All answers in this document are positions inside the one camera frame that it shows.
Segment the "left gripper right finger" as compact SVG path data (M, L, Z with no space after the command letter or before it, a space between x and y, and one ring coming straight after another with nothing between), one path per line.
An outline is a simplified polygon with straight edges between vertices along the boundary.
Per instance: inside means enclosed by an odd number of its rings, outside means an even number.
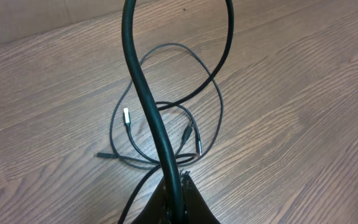
M181 175L183 198L185 204L185 221L187 224L220 224L213 215L195 183L190 177L190 172L185 171Z

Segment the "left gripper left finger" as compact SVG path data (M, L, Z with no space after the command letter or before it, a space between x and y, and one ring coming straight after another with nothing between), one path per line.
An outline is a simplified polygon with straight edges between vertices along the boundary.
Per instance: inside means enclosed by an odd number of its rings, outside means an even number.
M162 179L132 224L170 224L166 196L165 181Z

